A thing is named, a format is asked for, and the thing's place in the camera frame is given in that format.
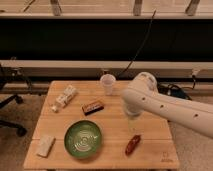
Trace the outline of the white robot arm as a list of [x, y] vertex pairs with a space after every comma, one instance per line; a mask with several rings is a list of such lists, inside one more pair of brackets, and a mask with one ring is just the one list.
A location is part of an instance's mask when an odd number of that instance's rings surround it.
[[139, 73], [121, 97], [129, 116], [147, 111], [213, 138], [213, 105], [159, 93], [156, 78], [148, 72]]

